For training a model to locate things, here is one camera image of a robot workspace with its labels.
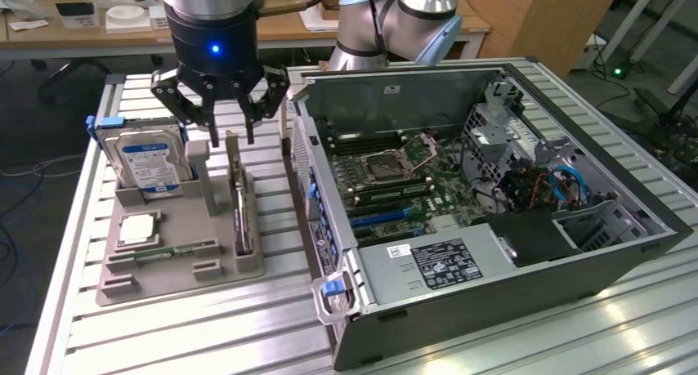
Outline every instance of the aluminum extrusion table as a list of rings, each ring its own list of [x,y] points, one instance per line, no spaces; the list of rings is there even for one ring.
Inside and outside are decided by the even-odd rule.
[[[695,192],[542,65],[516,59],[510,63],[695,227]],[[291,70],[295,89],[301,70],[315,68]],[[128,117],[163,109],[148,87],[147,75],[107,85],[100,114]],[[221,131],[243,129],[235,103],[219,104],[216,113]],[[539,111],[530,109],[526,115],[547,136],[559,132]],[[108,307],[96,305],[95,287],[115,174],[91,143],[26,373],[333,373],[325,329],[315,318],[277,128],[277,120],[267,120],[253,145],[241,138],[241,161],[256,181],[265,276]],[[192,131],[191,137],[207,134]],[[224,172],[225,163],[224,152],[213,150],[212,175]],[[692,234],[598,296],[345,373],[691,372],[698,368],[696,286],[698,236]]]

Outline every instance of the green circuit board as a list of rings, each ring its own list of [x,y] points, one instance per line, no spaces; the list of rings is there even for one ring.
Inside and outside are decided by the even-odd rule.
[[[328,154],[349,222],[371,221],[352,227],[361,247],[468,226],[486,215],[448,158],[447,142],[423,132],[406,137],[399,150]],[[403,218],[395,217],[399,212]],[[375,222],[391,217],[396,219]]]

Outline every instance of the gray floor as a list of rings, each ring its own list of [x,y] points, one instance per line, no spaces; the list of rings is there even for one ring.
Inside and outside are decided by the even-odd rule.
[[[622,8],[620,11],[608,13],[599,27],[603,35],[612,34],[627,10]],[[635,41],[635,36],[648,22],[650,19],[642,18],[636,23],[623,42],[626,48]],[[666,30],[642,62],[646,73],[632,73],[623,84],[630,88],[650,88],[656,92],[659,99],[671,104],[676,97],[668,95],[664,90],[695,53],[698,53],[698,42]],[[610,65],[619,60],[622,54],[619,52],[611,58]],[[143,74],[153,70],[147,56],[108,59],[104,63],[116,73]],[[49,70],[57,69],[61,64],[63,60],[51,60]],[[167,56],[165,67],[173,64],[173,58]],[[6,66],[8,63],[0,64],[0,68]],[[48,71],[36,72],[25,61],[18,61],[12,71],[0,76],[0,167],[9,163],[43,161],[60,155],[79,154],[87,147],[83,123],[85,116],[96,111],[104,77],[93,69],[81,69],[56,87],[56,106],[45,108],[36,101],[34,89],[47,75]],[[572,73],[568,83],[592,103],[623,92],[619,87],[603,83],[587,72]],[[626,118],[642,116],[642,112],[632,105],[631,98],[612,101],[604,105],[604,109]],[[698,97],[692,99],[686,113],[691,115],[698,113]],[[52,167],[48,173],[65,172],[79,166],[79,162],[73,161]],[[34,177],[26,177],[13,183],[30,185],[32,180]],[[18,225],[9,227],[14,241],[26,254],[38,300],[37,310],[21,321],[22,323],[38,320],[76,181],[77,176],[45,179],[43,203]],[[21,197],[21,191],[0,183],[0,210]],[[6,262],[0,263],[0,275],[4,275],[6,268]],[[28,303],[28,291],[28,281],[21,273],[17,273],[9,284],[0,288],[0,329],[21,313]],[[1,374],[22,373],[32,339],[30,327],[12,330],[0,336]]]

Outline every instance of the white label sticker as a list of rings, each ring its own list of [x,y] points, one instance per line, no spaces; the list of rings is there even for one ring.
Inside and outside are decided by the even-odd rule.
[[[388,255],[391,258],[404,257],[410,255],[410,245],[408,244],[400,244],[399,246],[392,246],[387,248]]]
[[[399,85],[388,85],[383,88],[383,94],[384,95],[395,95],[400,92],[400,86]]]
[[[179,187],[175,165],[167,161],[167,144],[125,146],[123,153],[135,184],[143,191],[161,193]]]

